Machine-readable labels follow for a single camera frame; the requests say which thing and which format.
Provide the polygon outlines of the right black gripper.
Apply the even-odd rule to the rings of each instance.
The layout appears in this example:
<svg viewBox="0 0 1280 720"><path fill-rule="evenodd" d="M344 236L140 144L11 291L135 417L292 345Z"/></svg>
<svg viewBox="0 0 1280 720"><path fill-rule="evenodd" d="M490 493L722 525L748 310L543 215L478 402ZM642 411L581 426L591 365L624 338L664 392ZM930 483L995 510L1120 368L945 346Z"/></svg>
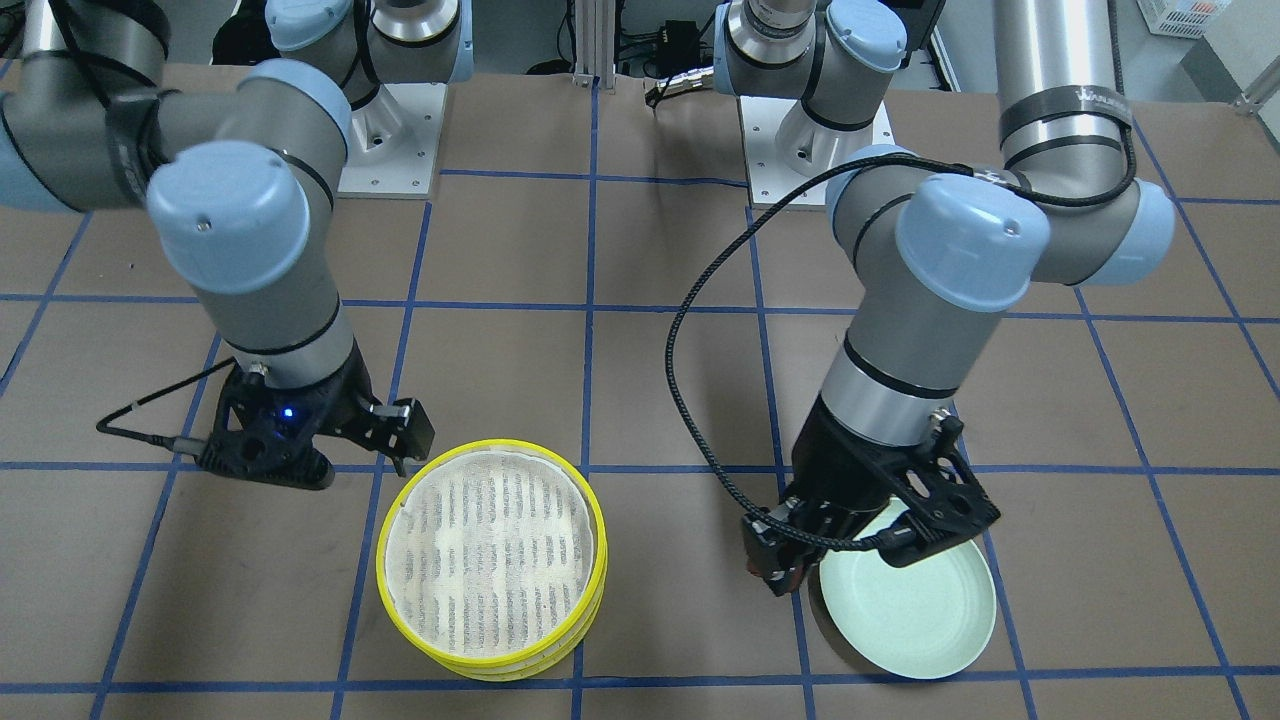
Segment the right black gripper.
<svg viewBox="0 0 1280 720"><path fill-rule="evenodd" d="M296 489L325 489L335 477L316 436L347 439L392 460L408 479L411 460L430 454L435 429L416 398L383 404L364 356L353 347L330 377L297 389L273 389L266 377L234 366L218 398L215 425L198 451L214 475Z"/></svg>

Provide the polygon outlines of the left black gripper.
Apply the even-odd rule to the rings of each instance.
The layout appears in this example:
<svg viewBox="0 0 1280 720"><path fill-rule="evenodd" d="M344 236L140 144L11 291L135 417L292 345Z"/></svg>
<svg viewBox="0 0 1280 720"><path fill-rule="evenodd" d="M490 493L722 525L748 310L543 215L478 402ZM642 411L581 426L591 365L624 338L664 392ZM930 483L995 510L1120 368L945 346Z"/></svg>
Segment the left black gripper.
<svg viewBox="0 0 1280 720"><path fill-rule="evenodd" d="M906 568L977 538L1001 511L957 450L963 421L942 413L914 446L890 447L842 427L818 398L795 442L794 478L773 509L742 518L750 574L829 551L876 551Z"/></svg>

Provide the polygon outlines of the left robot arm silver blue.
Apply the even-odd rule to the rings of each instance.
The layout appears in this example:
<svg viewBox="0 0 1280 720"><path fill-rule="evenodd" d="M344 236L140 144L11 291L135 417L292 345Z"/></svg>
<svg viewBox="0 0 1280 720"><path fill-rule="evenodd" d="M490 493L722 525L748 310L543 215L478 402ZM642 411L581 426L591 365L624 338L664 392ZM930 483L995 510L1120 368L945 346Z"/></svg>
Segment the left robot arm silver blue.
<svg viewBox="0 0 1280 720"><path fill-rule="evenodd" d="M778 503L730 487L774 594L831 550L905 568L997 521L950 407L998 323L1034 282L1130 284L1171 243L1169 196L1135 176L1114 3L998 1L995 41L1001 167L883 143L799 165L864 295Z"/></svg>

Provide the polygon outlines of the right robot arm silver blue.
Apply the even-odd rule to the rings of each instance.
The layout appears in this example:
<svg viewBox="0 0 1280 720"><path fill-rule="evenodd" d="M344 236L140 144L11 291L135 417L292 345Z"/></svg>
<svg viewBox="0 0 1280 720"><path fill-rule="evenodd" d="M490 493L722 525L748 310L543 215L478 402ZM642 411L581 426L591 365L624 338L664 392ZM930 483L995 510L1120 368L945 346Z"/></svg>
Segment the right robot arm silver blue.
<svg viewBox="0 0 1280 720"><path fill-rule="evenodd" d="M205 471L324 489L314 445L404 461L435 437L416 398L381 401L326 264L355 113L388 85L474 72L467 1L269 1L278 58L229 94L163 86L172 27L154 1L29 1L20 88L3 95L3 204L147 211L173 269L230 348L206 438L96 428Z"/></svg>

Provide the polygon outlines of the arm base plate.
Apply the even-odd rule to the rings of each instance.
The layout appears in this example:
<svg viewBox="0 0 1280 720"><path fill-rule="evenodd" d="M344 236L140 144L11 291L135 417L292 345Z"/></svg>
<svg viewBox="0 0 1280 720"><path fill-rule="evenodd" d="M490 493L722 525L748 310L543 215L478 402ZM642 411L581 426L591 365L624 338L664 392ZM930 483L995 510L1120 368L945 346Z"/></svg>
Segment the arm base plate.
<svg viewBox="0 0 1280 720"><path fill-rule="evenodd" d="M869 126L835 131L815 123L799 100L737 99L751 205L764 210L812 177L863 147L893 143L884 105Z"/></svg>
<svg viewBox="0 0 1280 720"><path fill-rule="evenodd" d="M343 199L426 200L436 178L445 100L443 83L383 85L352 115L342 172Z"/></svg>

